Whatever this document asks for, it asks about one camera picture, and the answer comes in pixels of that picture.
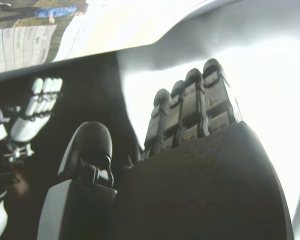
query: person in blue shirt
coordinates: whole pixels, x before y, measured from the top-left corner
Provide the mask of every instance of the person in blue shirt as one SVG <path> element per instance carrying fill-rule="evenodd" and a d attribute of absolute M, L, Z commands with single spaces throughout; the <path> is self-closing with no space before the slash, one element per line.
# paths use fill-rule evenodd
<path fill-rule="evenodd" d="M 57 7 L 17 7 L 13 8 L 8 3 L 0 2 L 0 10 L 2 12 L 17 13 L 16 15 L 1 17 L 0 22 L 4 21 L 16 21 L 19 19 L 27 18 L 48 18 L 50 24 L 55 23 L 55 18 L 62 16 L 81 16 L 87 12 L 88 4 L 75 3 L 69 6 L 57 6 Z"/>

